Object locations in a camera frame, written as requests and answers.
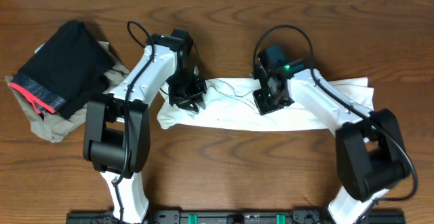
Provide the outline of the white printed t-shirt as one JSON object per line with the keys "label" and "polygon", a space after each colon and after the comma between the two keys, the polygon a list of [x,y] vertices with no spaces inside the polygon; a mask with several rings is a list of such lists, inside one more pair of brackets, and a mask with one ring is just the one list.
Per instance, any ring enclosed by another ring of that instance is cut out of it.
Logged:
{"label": "white printed t-shirt", "polygon": [[292,78],[288,84],[295,103],[266,115],[255,105],[253,92],[260,87],[250,78],[216,78],[206,82],[205,106],[186,111],[165,102],[157,114],[163,129],[176,124],[229,130],[283,132],[328,129],[335,132],[360,116],[334,101],[311,80]]}

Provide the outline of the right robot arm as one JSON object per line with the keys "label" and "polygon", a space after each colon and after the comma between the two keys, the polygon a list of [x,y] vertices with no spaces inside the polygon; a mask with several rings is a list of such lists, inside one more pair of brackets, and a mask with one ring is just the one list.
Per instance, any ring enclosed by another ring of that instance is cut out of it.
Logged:
{"label": "right robot arm", "polygon": [[334,135],[342,187],[327,208],[331,223],[362,223],[398,182],[416,176],[390,110],[373,111],[351,100],[303,59],[261,54],[253,76],[260,82],[254,100],[261,115],[297,102]]}

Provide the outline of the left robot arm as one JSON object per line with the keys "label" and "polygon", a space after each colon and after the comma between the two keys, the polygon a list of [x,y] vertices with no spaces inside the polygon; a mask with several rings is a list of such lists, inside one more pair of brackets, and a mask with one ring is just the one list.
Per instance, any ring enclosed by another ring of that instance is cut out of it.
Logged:
{"label": "left robot arm", "polygon": [[149,208],[141,171],[151,146],[149,109],[163,85],[169,104],[198,113],[204,108],[206,84],[189,54],[195,44],[188,32],[154,34],[131,73],[107,94],[87,104],[83,157],[105,179],[114,210],[80,223],[142,223]]}

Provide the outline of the black folded garment red trim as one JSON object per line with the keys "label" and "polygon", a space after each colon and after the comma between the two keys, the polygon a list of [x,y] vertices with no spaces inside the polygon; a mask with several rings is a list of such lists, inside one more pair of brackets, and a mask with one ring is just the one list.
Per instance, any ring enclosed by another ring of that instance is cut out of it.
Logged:
{"label": "black folded garment red trim", "polygon": [[70,118],[108,88],[115,62],[82,21],[63,24],[13,76],[9,86],[40,114]]}

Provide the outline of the khaki folded garment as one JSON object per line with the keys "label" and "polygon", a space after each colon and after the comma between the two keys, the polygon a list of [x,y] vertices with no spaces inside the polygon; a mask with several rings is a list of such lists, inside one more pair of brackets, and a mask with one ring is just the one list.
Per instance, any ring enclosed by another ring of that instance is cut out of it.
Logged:
{"label": "khaki folded garment", "polygon": [[[104,76],[106,77],[108,88],[104,94],[108,94],[113,88],[118,86],[129,74],[130,70],[126,68],[109,50],[109,42],[99,41],[102,48],[113,59],[115,65],[112,69],[108,70]],[[9,84],[12,76],[5,76],[7,86],[14,94],[18,104],[30,122],[32,133],[36,134],[39,138],[50,141],[51,143],[61,142],[70,132],[77,129],[85,123],[87,105],[76,111],[69,119],[64,119],[60,115],[50,114],[43,111],[38,114],[32,104],[21,93],[13,89]]]}

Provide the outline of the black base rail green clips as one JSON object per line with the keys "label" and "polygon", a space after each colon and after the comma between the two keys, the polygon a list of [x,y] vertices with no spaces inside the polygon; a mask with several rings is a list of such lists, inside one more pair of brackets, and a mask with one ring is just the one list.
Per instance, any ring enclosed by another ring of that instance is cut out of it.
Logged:
{"label": "black base rail green clips", "polygon": [[[116,224],[112,212],[71,212],[66,224]],[[319,210],[289,212],[183,212],[160,210],[148,214],[146,224],[326,224],[331,218]]]}

